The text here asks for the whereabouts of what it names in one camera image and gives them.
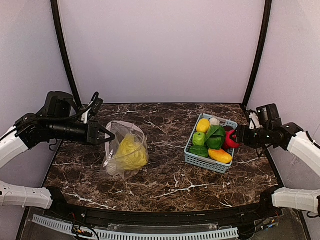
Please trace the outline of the red apple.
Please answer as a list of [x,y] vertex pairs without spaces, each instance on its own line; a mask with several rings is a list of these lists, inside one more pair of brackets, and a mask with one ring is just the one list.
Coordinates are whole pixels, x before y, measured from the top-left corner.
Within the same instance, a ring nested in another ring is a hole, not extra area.
[[235,130],[230,130],[225,133],[225,140],[222,145],[222,148],[226,151],[228,149],[237,149],[240,147],[240,144],[235,142],[236,135],[234,134]]

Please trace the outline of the clear zip top bag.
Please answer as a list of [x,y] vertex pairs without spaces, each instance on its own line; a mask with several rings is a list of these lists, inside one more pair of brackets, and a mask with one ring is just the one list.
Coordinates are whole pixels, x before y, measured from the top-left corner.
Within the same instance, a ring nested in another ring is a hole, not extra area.
[[99,176],[126,181],[149,163],[147,137],[138,126],[125,121],[111,121],[106,129],[115,135],[115,139],[105,143]]

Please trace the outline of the yellow white napa cabbage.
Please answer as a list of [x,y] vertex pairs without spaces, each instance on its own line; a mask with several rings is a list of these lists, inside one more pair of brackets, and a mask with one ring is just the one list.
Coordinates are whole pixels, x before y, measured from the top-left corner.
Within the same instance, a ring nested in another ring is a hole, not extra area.
[[103,164],[107,174],[122,176],[138,172],[149,162],[149,155],[144,144],[133,134],[126,134],[117,151],[110,160]]

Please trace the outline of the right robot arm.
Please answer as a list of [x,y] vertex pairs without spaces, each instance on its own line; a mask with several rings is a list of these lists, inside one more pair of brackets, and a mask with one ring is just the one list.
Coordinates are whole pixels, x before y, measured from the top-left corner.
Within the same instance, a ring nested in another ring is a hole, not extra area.
[[[248,124],[239,125],[230,134],[232,141],[256,150],[280,147],[302,160],[314,173],[320,173],[320,145],[297,124],[283,124],[276,104],[260,106],[246,114]],[[318,218],[320,191],[277,185],[261,193],[259,205],[261,215],[275,208],[290,208]]]

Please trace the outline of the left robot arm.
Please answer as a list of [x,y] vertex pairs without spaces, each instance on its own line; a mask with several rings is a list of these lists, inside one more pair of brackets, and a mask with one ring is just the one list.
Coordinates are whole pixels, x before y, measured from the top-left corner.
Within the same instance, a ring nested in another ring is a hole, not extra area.
[[[91,146],[113,141],[115,135],[91,119],[97,115],[102,103],[98,92],[85,108],[77,107],[69,93],[49,92],[44,106],[37,113],[28,113],[18,119],[0,138],[0,166],[6,166],[17,156],[51,140]],[[64,196],[56,187],[32,188],[0,183],[1,206],[50,209],[57,201],[64,201]]]

